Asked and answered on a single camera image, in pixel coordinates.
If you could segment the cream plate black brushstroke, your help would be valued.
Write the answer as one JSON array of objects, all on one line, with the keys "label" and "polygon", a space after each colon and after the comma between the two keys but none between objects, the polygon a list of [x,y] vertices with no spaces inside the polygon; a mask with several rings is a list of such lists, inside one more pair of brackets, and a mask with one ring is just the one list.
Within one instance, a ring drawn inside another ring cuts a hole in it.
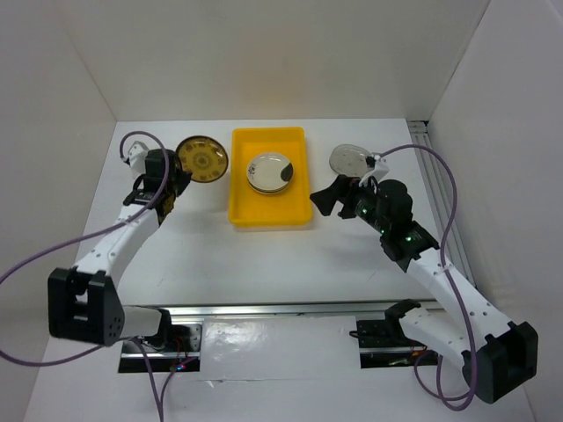
[{"label": "cream plate black brushstroke", "polygon": [[273,190],[290,184],[294,166],[283,154],[266,152],[255,156],[246,167],[246,178],[260,189]]}]

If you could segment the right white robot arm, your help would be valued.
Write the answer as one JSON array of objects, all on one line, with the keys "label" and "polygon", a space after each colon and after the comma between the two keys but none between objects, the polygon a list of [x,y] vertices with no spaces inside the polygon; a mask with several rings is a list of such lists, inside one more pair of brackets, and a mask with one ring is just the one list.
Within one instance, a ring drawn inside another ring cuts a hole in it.
[{"label": "right white robot arm", "polygon": [[413,218],[413,200],[397,180],[362,182],[339,175],[312,203],[328,216],[359,218],[379,234],[384,254],[418,281],[450,316],[444,322],[415,300],[385,312],[384,335],[394,345],[412,340],[460,369],[470,392],[493,404],[537,373],[537,331],[496,309],[444,255],[436,239]]}]

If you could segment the yellow patterned plate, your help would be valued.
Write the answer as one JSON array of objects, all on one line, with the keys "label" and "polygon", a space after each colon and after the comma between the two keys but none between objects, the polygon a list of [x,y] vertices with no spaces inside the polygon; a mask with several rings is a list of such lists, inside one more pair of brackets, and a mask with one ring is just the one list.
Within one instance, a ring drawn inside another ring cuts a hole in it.
[{"label": "yellow patterned plate", "polygon": [[252,189],[254,192],[256,192],[256,193],[258,193],[258,194],[274,195],[274,194],[282,193],[282,192],[286,191],[286,190],[288,189],[289,185],[287,185],[287,186],[282,186],[281,188],[273,189],[273,190],[260,189],[260,188],[258,188],[257,186],[254,186],[254,185],[252,185],[252,184],[250,184],[250,187],[251,187],[251,189]]},{"label": "yellow patterned plate", "polygon": [[194,135],[176,148],[182,170],[196,183],[213,183],[228,170],[229,157],[224,146],[206,135]]}]

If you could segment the clear grey plastic plate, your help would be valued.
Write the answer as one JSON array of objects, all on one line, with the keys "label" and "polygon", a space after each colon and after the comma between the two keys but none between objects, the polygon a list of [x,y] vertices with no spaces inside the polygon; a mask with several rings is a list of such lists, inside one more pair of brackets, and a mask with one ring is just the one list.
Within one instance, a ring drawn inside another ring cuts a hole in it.
[{"label": "clear grey plastic plate", "polygon": [[370,170],[368,157],[369,152],[362,147],[341,144],[333,149],[329,157],[329,166],[339,175],[361,178]]}]

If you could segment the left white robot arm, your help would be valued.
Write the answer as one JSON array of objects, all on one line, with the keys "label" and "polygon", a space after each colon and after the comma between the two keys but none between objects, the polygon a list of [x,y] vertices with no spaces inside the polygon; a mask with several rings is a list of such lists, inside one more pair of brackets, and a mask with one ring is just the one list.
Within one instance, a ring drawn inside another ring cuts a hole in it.
[{"label": "left white robot arm", "polygon": [[56,268],[48,277],[48,328],[51,336],[97,346],[111,346],[124,335],[126,312],[117,285],[143,244],[171,213],[191,174],[178,155],[152,149],[122,203],[118,229],[105,234],[70,269]]}]

